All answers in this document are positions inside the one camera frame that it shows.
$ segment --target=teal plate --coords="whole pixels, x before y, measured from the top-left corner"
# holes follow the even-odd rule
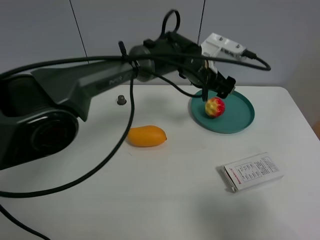
[[[208,99],[216,97],[217,93],[209,91]],[[234,91],[223,99],[224,113],[216,118],[209,117],[205,111],[202,98],[192,98],[190,110],[194,120],[202,127],[220,134],[234,134],[248,127],[255,118],[255,109],[251,102],[241,93]]]

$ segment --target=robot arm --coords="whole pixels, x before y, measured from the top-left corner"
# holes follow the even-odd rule
[[[170,11],[164,18],[158,39],[146,39],[122,56],[88,57],[42,62],[0,74],[0,170],[57,153],[67,147],[78,132],[78,120],[86,121],[92,97],[130,79],[147,82],[174,71],[202,89],[202,99],[208,90],[226,98],[235,88],[236,80],[225,78],[214,66],[212,58],[224,52],[237,60],[256,56],[240,44],[215,33],[201,46],[177,33],[165,33]],[[101,60],[66,68],[39,68],[48,65]],[[231,63],[270,70],[252,64]],[[38,68],[31,75],[13,75]]]

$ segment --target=black cable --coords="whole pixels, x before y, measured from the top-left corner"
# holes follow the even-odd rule
[[[79,33],[79,37],[80,37],[80,40],[81,40],[81,44],[82,44],[82,47],[83,47],[84,54],[85,54],[86,57],[88,57],[87,51],[86,51],[86,47],[85,47],[85,44],[84,44],[84,40],[82,38],[82,35],[81,35],[81,32],[80,32],[80,28],[79,28],[79,24],[78,24],[78,21],[77,21],[77,18],[76,18],[74,6],[72,5],[71,0],[69,0],[69,3],[70,3],[71,10],[72,10],[73,18],[74,18],[74,21],[75,21],[75,25],[76,25],[76,28],[77,28],[78,33]]]
[[[140,58],[141,59],[145,59],[146,55],[147,54],[137,55],[135,57],[137,57],[137,60],[139,60]],[[247,63],[247,62],[232,60],[232,59],[226,59],[226,58],[220,58],[220,57],[209,57],[209,56],[186,54],[186,53],[172,53],[172,54],[170,54],[170,53],[157,53],[157,54],[150,54],[150,55],[152,57],[195,58],[195,59],[203,59],[203,60],[208,60],[208,61],[214,61],[214,62],[218,62],[218,63],[241,65],[241,66],[245,66],[245,67],[248,67],[248,68],[251,68],[251,69],[258,69],[258,70],[262,70],[262,71],[270,71],[271,70],[270,65],[268,63],[266,63],[265,61],[263,61],[262,59],[260,59],[259,57],[256,57],[255,60],[257,60],[258,62],[262,63],[265,67],[254,65],[254,64],[251,64],[251,63]]]
[[[143,69],[143,68],[140,68],[141,71],[147,73],[147,74],[152,74],[154,75],[155,77],[157,78],[160,78],[162,79],[163,81],[167,82],[168,84],[172,85],[175,89],[177,89],[180,93],[190,97],[190,98],[201,98],[202,96],[201,95],[196,95],[196,94],[191,94],[191,93],[188,93],[184,90],[182,90],[180,87],[178,87],[175,83],[173,83],[172,81],[170,81],[169,79],[165,78],[164,76],[161,76],[160,74],[157,74],[153,71],[149,71],[149,70],[146,70],[146,69]]]
[[[197,45],[199,45],[199,41],[200,41],[202,21],[203,21],[203,19],[204,19],[205,7],[206,7],[206,0],[203,1],[203,6],[202,6],[202,13],[201,13],[199,33],[198,33],[198,40],[196,41],[196,44],[197,44]]]
[[[173,66],[176,66],[177,68],[181,68],[185,71],[190,72],[191,74],[193,74],[196,78],[198,78],[202,84],[203,84],[203,88],[206,91],[207,90],[207,85],[205,83],[205,81],[199,76],[197,75],[197,73],[195,71],[193,71],[192,69],[185,67],[183,64],[180,63],[176,63],[172,60],[169,59],[164,59],[162,57],[192,57],[192,58],[196,58],[196,59],[204,59],[204,60],[210,60],[210,61],[216,61],[216,62],[225,62],[225,63],[232,63],[232,64],[238,64],[238,65],[243,65],[246,67],[251,67],[251,68],[256,68],[256,69],[260,69],[260,70],[265,70],[268,71],[268,69],[270,69],[270,66],[263,61],[260,58],[256,58],[256,60],[258,60],[260,63],[264,64],[266,68],[261,67],[261,66],[256,66],[256,65],[252,65],[252,64],[248,64],[245,62],[239,62],[239,61],[234,61],[234,60],[230,60],[230,59],[224,59],[224,58],[216,58],[216,57],[207,57],[207,56],[198,56],[198,55],[193,55],[193,54],[184,54],[184,53],[175,53],[175,54],[144,54],[144,55],[136,55],[136,56],[128,56],[127,60],[128,61],[137,61],[137,60],[154,60],[154,61],[160,61],[160,62],[164,62]],[[58,64],[66,64],[66,63],[78,63],[78,62],[86,62],[86,61],[123,61],[123,57],[122,56],[92,56],[92,57],[79,57],[79,58],[70,58],[70,59],[62,59],[62,60],[53,60],[53,61],[46,61],[46,62],[39,62],[39,63],[34,63],[34,64],[30,64],[30,65],[26,65],[26,66],[22,66],[22,67],[18,67],[15,68],[13,70],[4,72],[2,74],[0,74],[0,81],[10,77],[14,74],[20,73],[20,72],[24,72],[30,69],[34,69],[34,68],[41,68],[41,67],[45,67],[45,66],[50,66],[50,65],[58,65]],[[180,91],[183,94],[187,94],[187,96],[191,96],[188,95],[189,93],[184,92],[182,89],[180,89],[178,86],[176,86],[173,82],[169,81],[166,78],[163,78],[162,76],[159,76],[158,74],[155,74],[156,77],[161,78],[162,80],[166,81],[167,83],[170,83],[171,85],[173,85],[173,87],[175,87],[178,91]],[[120,141],[118,142],[118,144],[122,143],[125,139],[125,134],[123,134],[122,138],[120,139]],[[44,195],[49,195],[49,194],[53,194],[53,193],[57,193],[57,192],[61,192],[65,189],[71,188],[81,182],[83,182],[84,180],[86,180],[87,178],[89,178],[90,176],[92,176],[94,173],[96,173],[100,168],[102,168],[109,160],[110,158],[115,154],[115,152],[119,149],[119,145],[116,145],[116,147],[111,151],[111,153],[93,170],[91,170],[90,172],[88,172],[87,174],[85,174],[84,176],[80,177],[79,179],[76,179],[75,181],[72,181],[70,183],[67,183],[65,185],[59,186],[59,187],[55,187],[52,189],[47,189],[47,190],[41,190],[41,191],[35,191],[35,192],[5,192],[5,191],[0,191],[0,197],[6,197],[6,198],[32,198],[32,197],[39,197],[39,196],[44,196]]]
[[[127,137],[127,134],[131,128],[132,121],[134,118],[134,113],[135,113],[135,103],[134,103],[134,94],[133,94],[133,88],[134,88],[134,75],[132,75],[132,78],[130,80],[130,101],[131,101],[131,113],[130,113],[130,118],[128,125],[126,126],[126,129],[120,138],[119,142],[115,145],[115,147],[112,149],[112,151],[109,153],[109,155],[96,166],[94,169],[86,173],[85,175],[81,176],[80,178],[69,182],[67,184],[64,184],[62,186],[54,187],[51,189],[47,190],[40,190],[40,191],[34,191],[34,192],[6,192],[6,191],[0,191],[0,197],[5,197],[5,198],[17,198],[17,199],[22,199],[22,198],[34,198],[34,197],[40,197],[44,195],[50,195],[54,193],[58,193],[61,191],[64,191],[66,189],[72,188],[75,185],[78,185],[82,183],[84,180],[88,179],[91,177],[93,174],[95,174],[97,171],[99,171],[109,160],[115,155],[115,153],[118,151],[120,148],[121,144],[124,142],[124,140]]]
[[[173,13],[175,13],[175,16],[176,16],[176,24],[175,24],[175,28],[174,28],[173,32],[176,33],[178,31],[178,29],[180,28],[180,22],[181,22],[180,14],[179,14],[178,10],[172,9],[164,16],[164,19],[162,21],[161,34],[159,36],[160,39],[165,36],[167,21]]]
[[[40,232],[37,232],[33,229],[31,229],[30,227],[24,225],[22,222],[18,221],[17,219],[15,219],[1,204],[0,204],[0,213],[2,213],[7,219],[9,219],[11,222],[13,222],[15,225],[17,225],[18,227],[22,228],[23,230],[26,230],[27,232],[38,236],[41,239],[44,240],[50,240],[50,238],[48,238],[47,236],[41,234]]]
[[[195,58],[195,59],[203,59],[208,61],[215,61],[215,62],[221,62],[221,63],[227,63],[227,64],[236,64],[236,65],[242,65],[248,68],[252,69],[258,69],[263,71],[270,71],[271,67],[269,64],[267,64],[265,61],[263,61],[260,58],[256,58],[257,61],[265,65],[265,67],[257,66],[254,64],[241,62],[237,60],[232,59],[225,59],[225,58],[219,58],[219,57],[208,57],[208,56],[202,56],[202,55],[193,55],[193,54],[185,54],[185,53],[157,53],[157,54],[142,54],[142,55],[136,55],[136,56],[128,56],[130,60],[137,61],[137,60],[158,60],[165,62],[166,59],[163,59],[161,57],[185,57],[185,58]],[[31,69],[37,69],[52,65],[60,65],[60,64],[70,64],[70,63],[80,63],[80,62],[87,62],[87,61],[122,61],[122,56],[89,56],[89,57],[77,57],[77,58],[68,58],[68,59],[59,59],[59,60],[52,60],[52,61],[43,61],[38,63],[33,63],[21,67],[17,67],[15,69],[6,71],[2,74],[0,74],[0,81],[3,81],[4,79],[21,72],[25,72]],[[183,66],[182,64],[178,64],[176,62],[171,62],[174,66],[183,68],[184,70],[188,71],[188,68]]]

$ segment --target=white table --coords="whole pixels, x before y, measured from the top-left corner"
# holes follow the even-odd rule
[[[242,132],[224,135],[197,125],[188,113],[189,98],[173,87],[135,86],[133,127],[164,129],[163,145],[124,143],[102,170],[76,187],[0,203],[52,240],[319,240],[319,140],[285,89],[236,90],[252,102],[255,120]],[[124,106],[116,104],[120,94],[128,100]],[[67,149],[0,171],[0,189],[43,190],[80,177],[115,146],[129,113],[128,85],[97,96]],[[261,152],[278,162],[284,178],[229,192],[216,168]],[[38,238],[0,215],[0,239]]]

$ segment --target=small metal knob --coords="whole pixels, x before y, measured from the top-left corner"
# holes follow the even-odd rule
[[[125,105],[127,103],[127,100],[125,99],[125,96],[119,95],[118,96],[118,101],[116,102],[119,105]]]

